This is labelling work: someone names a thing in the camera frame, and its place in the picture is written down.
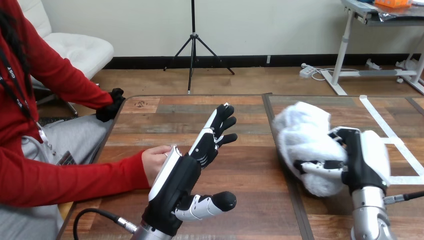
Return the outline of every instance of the black cable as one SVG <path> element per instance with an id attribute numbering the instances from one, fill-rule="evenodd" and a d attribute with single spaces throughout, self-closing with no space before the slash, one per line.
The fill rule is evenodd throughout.
<path id="1" fill-rule="evenodd" d="M 100 214 L 103 217 L 106 217 L 106 218 L 112 220 L 116 224 L 118 223 L 118 220 L 120 218 L 120 216 L 115 215 L 115 214 L 110 213 L 110 212 L 105 211 L 105 210 L 101 210 L 101 209 L 97 209 L 97 208 L 86 208 L 86 209 L 80 211 L 78 213 L 78 215 L 76 215 L 75 221 L 73 222 L 73 239 L 74 240 L 78 240 L 78 233 L 77 233 L 78 221 L 80 220 L 81 216 L 86 214 L 86 213 Z"/>
<path id="2" fill-rule="evenodd" d="M 405 199 L 405 201 L 411 200 L 411 199 L 417 199 L 417 198 L 421 198 L 424 197 L 424 191 L 417 191 L 417 192 L 413 192 L 413 193 L 405 193 L 403 195 L 403 198 Z"/>

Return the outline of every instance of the black tripod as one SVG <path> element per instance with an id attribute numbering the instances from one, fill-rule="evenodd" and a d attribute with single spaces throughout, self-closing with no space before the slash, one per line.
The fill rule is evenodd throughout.
<path id="1" fill-rule="evenodd" d="M 223 61 L 221 60 L 221 58 L 219 56 L 217 56 L 199 37 L 198 34 L 196 34 L 196 20 L 195 20 L 195 0 L 191 0 L 191 25 L 192 25 L 192 29 L 193 29 L 193 34 L 190 35 L 190 38 L 184 43 L 184 45 L 182 46 L 182 48 L 176 53 L 176 55 L 171 59 L 170 63 L 168 64 L 168 66 L 171 66 L 172 63 L 174 62 L 175 58 L 178 57 L 178 55 L 183 51 L 183 49 L 187 46 L 187 44 L 189 44 L 190 41 L 191 42 L 191 61 L 190 61 L 190 73 L 188 76 L 188 94 L 190 94 L 190 87 L 192 85 L 192 76 L 193 76 L 193 71 L 194 71 L 194 63 L 196 62 L 196 40 L 198 40 L 201 44 L 203 44 L 203 46 L 209 50 L 209 52 L 211 54 L 213 54 L 215 56 L 215 58 L 218 59 L 219 64 L 221 64 L 222 67 L 224 67 Z M 233 75 L 234 72 L 233 70 L 231 70 L 229 67 L 227 67 L 226 69 L 228 69 Z"/>

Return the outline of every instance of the robotic hand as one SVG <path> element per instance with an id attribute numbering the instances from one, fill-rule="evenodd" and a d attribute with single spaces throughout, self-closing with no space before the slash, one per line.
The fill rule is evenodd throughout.
<path id="1" fill-rule="evenodd" d="M 345 145 L 347 163 L 296 161 L 296 168 L 304 173 L 341 179 L 349 187 L 354 209 L 352 240 L 396 239 L 386 211 L 388 199 L 392 198 L 385 197 L 391 175 L 386 146 L 374 131 L 336 127 L 328 135 Z"/>
<path id="2" fill-rule="evenodd" d="M 162 166 L 148 195 L 148 206 L 131 240 L 170 240 L 183 221 L 200 221 L 232 210 L 236 196 L 225 191 L 215 195 L 191 195 L 202 169 L 218 155 L 218 148 L 237 140 L 223 132 L 236 123 L 228 103 L 214 110 L 184 156 L 175 146 Z"/>

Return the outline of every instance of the orange object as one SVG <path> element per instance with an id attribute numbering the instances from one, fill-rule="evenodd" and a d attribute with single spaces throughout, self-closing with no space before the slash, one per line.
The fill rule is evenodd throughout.
<path id="1" fill-rule="evenodd" d="M 375 0 L 376 4 L 388 6 L 391 8 L 410 7 L 413 0 Z"/>

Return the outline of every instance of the white fluffy object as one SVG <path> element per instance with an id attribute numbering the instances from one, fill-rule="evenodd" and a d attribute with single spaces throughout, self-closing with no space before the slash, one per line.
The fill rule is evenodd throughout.
<path id="1" fill-rule="evenodd" d="M 273 121 L 273 127 L 278 131 L 278 150 L 285 163 L 305 188 L 318 197 L 340 192 L 343 188 L 341 179 L 324 178 L 313 173 L 301 175 L 293 163 L 295 160 L 346 162 L 345 149 L 328 136 L 330 116 L 316 106 L 298 102 L 284 109 Z"/>

